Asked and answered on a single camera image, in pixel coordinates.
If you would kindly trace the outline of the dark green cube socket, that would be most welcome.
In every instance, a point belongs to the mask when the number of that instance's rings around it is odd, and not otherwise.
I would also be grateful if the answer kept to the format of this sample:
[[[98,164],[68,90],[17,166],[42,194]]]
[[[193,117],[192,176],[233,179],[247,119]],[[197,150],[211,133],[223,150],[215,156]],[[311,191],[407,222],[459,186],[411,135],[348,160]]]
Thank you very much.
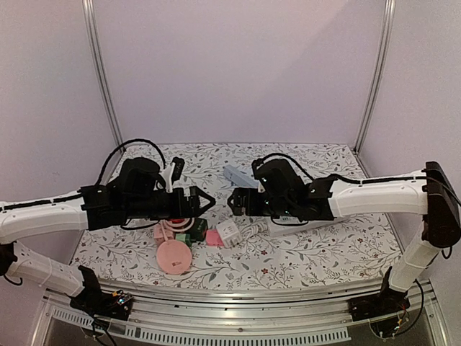
[[[208,222],[203,218],[194,219],[192,227],[188,230],[190,239],[192,242],[201,242],[206,238],[206,233],[208,230]]]

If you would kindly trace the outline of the white colourful power strip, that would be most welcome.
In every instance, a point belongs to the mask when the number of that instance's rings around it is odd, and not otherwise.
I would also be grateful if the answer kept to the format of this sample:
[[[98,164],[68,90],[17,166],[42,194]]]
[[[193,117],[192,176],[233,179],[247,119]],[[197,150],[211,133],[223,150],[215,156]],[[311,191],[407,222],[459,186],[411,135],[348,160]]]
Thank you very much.
[[[276,221],[269,219],[267,229],[271,237],[287,236],[301,231],[307,231],[324,226],[331,226],[345,221],[345,218],[335,218],[332,221],[306,221],[304,223],[294,223],[293,218],[281,217]]]

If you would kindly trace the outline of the blue power strip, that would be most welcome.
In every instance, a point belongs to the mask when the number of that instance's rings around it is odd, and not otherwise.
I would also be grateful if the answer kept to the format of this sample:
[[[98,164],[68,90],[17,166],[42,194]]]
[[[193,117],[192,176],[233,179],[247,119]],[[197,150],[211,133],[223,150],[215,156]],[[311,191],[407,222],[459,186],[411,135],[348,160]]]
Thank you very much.
[[[241,171],[231,165],[223,167],[223,175],[232,185],[235,185],[236,187],[256,189],[259,186],[259,183],[250,173]]]

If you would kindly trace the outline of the pink plug adapter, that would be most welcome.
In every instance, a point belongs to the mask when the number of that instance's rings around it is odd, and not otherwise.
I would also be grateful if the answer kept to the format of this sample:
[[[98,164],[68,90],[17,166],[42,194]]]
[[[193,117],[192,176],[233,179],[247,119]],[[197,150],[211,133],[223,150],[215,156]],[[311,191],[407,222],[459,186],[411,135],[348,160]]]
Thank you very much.
[[[206,232],[205,241],[210,247],[223,247],[223,241],[216,229],[209,229]]]

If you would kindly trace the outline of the green beige socket adapter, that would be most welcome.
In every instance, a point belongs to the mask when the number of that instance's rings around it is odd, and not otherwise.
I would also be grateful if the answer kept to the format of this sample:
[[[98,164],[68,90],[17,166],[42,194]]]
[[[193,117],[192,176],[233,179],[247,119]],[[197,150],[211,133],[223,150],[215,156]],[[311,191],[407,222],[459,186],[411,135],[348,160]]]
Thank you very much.
[[[180,241],[180,242],[186,244],[189,248],[192,247],[191,237],[187,233],[178,233],[178,234],[176,234],[175,239],[177,241]]]

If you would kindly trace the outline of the white plug block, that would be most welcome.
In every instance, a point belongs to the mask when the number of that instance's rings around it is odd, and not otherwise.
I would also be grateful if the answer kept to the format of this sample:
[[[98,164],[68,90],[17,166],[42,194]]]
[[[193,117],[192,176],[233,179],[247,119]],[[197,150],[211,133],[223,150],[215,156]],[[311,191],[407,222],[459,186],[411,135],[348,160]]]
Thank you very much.
[[[241,232],[232,220],[219,223],[216,230],[225,248],[234,247],[243,241]]]

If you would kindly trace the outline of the light pink cube socket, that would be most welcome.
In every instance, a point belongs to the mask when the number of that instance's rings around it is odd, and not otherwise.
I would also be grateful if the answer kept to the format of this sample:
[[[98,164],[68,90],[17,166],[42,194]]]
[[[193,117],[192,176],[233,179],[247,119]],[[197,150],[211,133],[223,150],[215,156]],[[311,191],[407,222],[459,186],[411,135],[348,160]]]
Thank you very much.
[[[159,247],[165,240],[168,239],[168,236],[164,233],[164,228],[161,224],[157,224],[153,231],[154,241],[156,246]]]

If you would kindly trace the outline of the pink round cable reel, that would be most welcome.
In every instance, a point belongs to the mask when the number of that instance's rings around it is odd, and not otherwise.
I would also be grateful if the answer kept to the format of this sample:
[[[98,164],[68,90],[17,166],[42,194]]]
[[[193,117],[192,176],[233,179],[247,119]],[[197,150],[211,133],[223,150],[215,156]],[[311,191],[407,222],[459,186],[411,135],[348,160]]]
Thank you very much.
[[[166,274],[181,275],[191,266],[192,252],[185,243],[170,239],[158,247],[156,261]]]

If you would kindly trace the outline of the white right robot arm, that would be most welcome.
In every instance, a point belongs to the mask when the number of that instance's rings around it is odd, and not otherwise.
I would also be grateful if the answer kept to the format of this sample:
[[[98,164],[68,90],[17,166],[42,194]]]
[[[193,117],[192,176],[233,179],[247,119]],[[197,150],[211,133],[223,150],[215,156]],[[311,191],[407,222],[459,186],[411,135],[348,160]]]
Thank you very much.
[[[351,179],[339,174],[305,183],[285,159],[252,164],[257,188],[237,187],[228,198],[235,216],[296,218],[301,223],[333,221],[358,214],[412,213],[422,216],[422,227],[383,280],[383,290],[372,299],[378,314],[388,314],[400,294],[443,249],[460,240],[460,201],[443,169],[428,161],[422,170],[394,177]]]

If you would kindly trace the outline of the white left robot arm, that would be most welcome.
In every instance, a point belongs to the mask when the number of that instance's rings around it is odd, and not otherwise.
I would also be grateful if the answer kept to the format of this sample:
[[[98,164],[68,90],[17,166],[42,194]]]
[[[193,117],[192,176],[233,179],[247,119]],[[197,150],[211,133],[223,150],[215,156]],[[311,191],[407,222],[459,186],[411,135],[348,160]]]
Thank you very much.
[[[145,157],[126,159],[107,183],[81,187],[65,195],[20,203],[1,203],[1,275],[33,280],[77,297],[92,313],[107,307],[107,297],[93,270],[65,265],[32,251],[21,239],[61,231],[95,231],[127,221],[199,217],[215,198],[199,187],[175,187],[184,160],[157,164]]]

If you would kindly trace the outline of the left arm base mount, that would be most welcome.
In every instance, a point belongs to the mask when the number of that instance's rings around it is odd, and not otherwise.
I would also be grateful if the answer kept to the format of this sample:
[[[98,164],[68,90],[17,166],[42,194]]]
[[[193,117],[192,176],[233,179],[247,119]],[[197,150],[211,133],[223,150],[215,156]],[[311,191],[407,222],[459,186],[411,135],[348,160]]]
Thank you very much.
[[[127,321],[133,307],[133,295],[124,290],[105,293],[93,270],[82,265],[78,266],[78,270],[83,275],[83,290],[77,296],[70,297],[70,307],[90,317],[105,316]]]

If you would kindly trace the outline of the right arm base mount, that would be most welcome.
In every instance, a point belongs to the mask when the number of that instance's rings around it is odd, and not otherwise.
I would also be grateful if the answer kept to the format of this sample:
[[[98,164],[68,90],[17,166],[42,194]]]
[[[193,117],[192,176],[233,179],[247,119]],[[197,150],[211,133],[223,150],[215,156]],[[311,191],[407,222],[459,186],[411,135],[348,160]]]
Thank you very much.
[[[385,273],[378,293],[350,298],[347,301],[348,312],[353,321],[393,314],[410,307],[408,292],[400,292],[390,287],[391,270],[392,267]]]

